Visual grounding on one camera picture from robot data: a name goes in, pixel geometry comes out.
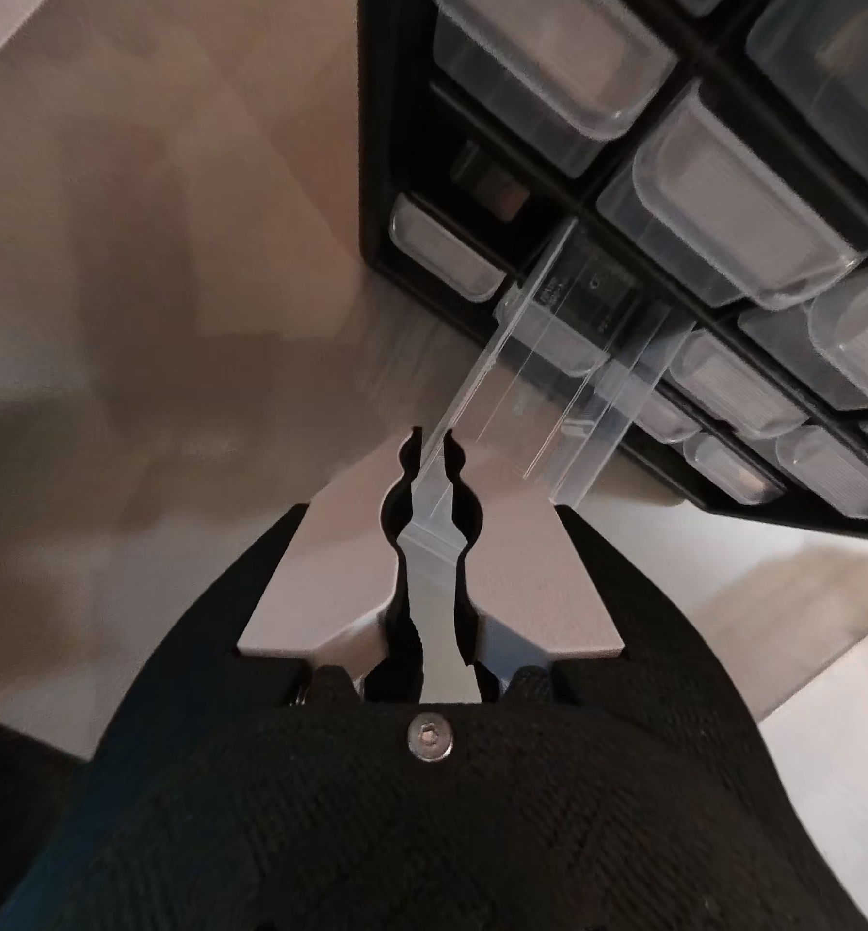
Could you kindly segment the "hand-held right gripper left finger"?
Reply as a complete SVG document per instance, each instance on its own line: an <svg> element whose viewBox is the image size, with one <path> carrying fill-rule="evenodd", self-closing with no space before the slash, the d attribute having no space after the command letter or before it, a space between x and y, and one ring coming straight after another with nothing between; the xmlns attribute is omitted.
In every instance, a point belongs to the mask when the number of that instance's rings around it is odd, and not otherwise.
<svg viewBox="0 0 868 931"><path fill-rule="evenodd" d="M339 667L373 702L415 702L424 653L398 539L414 515L419 427L384 440L315 494L238 641L250 658Z"/></svg>

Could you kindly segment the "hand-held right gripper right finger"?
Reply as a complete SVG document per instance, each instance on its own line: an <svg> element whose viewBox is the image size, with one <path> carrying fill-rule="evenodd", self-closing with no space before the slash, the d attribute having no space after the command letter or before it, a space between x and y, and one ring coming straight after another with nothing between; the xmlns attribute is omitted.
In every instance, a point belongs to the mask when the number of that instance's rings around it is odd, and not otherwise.
<svg viewBox="0 0 868 931"><path fill-rule="evenodd" d="M624 641L547 493L451 429L442 455L464 541L454 634L482 702L498 702L521 669L619 657Z"/></svg>

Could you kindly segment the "small clear plastic drawer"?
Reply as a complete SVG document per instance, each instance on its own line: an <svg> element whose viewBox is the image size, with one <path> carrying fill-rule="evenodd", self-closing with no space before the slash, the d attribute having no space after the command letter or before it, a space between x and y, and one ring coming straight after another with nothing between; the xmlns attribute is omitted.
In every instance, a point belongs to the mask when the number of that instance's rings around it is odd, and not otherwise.
<svg viewBox="0 0 868 931"><path fill-rule="evenodd" d="M426 442L407 531L430 573L452 583L453 632L464 541L451 523L445 432L495 449L547 493L563 522L561 508L580 505L693 326L577 220L553 235L496 316L495 334Z"/></svg>

